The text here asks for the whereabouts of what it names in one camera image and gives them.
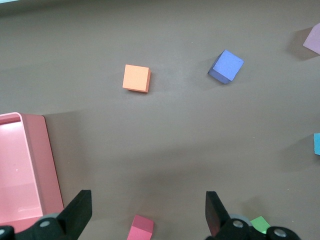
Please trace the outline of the pink plastic bin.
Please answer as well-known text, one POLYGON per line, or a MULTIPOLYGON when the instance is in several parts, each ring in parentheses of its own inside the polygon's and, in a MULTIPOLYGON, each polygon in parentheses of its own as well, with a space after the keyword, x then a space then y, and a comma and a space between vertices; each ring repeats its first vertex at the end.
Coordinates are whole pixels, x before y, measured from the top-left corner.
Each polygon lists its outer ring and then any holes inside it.
POLYGON ((63 208, 45 117, 0 114, 0 226, 21 232, 63 208))

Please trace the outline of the pink foam block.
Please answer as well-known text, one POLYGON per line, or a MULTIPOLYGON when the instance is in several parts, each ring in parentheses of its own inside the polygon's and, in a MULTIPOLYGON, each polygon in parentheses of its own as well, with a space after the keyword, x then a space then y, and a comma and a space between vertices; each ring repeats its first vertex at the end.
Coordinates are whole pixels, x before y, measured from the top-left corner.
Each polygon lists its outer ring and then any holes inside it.
POLYGON ((303 43, 303 46, 320 55, 320 23, 311 29, 303 43))

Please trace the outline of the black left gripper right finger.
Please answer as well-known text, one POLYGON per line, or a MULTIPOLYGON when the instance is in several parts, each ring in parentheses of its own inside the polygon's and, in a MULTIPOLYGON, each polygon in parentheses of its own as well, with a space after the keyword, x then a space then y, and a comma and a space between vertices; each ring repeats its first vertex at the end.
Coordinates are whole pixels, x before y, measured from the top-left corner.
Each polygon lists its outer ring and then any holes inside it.
POLYGON ((205 195, 205 219, 210 236, 205 240, 300 240, 292 230, 269 226, 265 233, 256 229, 243 215, 230 215, 215 191, 205 195))

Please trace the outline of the red foam block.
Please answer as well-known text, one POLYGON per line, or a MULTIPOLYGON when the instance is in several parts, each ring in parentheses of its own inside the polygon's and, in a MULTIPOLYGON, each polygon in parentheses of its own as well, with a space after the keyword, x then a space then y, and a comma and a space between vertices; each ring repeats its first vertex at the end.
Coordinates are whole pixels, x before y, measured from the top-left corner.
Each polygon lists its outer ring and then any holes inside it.
POLYGON ((151 240, 154 222, 146 217, 135 215, 126 240, 151 240))

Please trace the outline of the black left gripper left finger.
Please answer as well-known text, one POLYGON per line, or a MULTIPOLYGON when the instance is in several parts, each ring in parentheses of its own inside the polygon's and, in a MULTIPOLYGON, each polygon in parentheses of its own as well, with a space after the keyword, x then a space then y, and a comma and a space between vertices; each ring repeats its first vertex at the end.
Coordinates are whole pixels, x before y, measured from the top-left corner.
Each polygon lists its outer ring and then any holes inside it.
POLYGON ((45 217, 16 233, 0 225, 0 240, 78 240, 92 217, 92 191, 81 190, 56 217, 45 217))

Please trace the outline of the orange foam block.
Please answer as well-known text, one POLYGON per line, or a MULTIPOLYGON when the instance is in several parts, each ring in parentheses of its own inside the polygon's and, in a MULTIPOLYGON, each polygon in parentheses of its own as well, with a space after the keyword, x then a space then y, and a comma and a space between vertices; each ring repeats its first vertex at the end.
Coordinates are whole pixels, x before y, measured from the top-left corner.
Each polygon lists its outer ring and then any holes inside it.
POLYGON ((142 93, 149 92, 151 70, 149 67, 126 64, 122 87, 142 93))

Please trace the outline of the brown table mat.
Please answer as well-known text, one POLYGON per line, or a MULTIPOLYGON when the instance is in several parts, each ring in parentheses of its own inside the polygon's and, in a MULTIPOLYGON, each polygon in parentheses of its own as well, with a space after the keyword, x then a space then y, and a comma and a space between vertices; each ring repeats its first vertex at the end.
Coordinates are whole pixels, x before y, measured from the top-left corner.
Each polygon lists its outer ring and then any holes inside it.
POLYGON ((206 191, 230 214, 320 240, 320 0, 0 4, 0 114, 43 115, 63 202, 92 191, 79 240, 204 240, 206 191), (208 75, 228 50, 228 84, 208 75), (150 68, 148 93, 123 88, 150 68))

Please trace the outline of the light blue foam block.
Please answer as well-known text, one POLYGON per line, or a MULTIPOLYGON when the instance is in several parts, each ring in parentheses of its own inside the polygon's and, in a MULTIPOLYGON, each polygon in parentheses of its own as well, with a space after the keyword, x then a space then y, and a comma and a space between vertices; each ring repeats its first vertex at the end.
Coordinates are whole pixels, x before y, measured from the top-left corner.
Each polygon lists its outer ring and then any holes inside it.
POLYGON ((314 154, 320 156, 320 133, 313 134, 314 154))

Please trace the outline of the purple foam block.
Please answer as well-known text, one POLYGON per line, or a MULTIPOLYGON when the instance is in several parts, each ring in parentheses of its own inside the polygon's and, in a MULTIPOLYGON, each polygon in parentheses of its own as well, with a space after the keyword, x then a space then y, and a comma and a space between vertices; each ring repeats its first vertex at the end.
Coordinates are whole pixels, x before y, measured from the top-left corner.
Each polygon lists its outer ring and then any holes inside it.
POLYGON ((207 74, 226 85, 234 80, 243 64, 243 59, 225 49, 214 61, 207 74))

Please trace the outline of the green foam block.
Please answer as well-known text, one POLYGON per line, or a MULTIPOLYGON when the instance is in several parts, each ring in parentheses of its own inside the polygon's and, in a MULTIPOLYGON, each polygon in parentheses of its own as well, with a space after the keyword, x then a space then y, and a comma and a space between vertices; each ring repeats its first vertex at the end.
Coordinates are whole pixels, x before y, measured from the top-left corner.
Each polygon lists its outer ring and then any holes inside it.
POLYGON ((252 226, 260 233, 266 234, 270 224, 265 220, 264 217, 259 216, 250 221, 252 226))

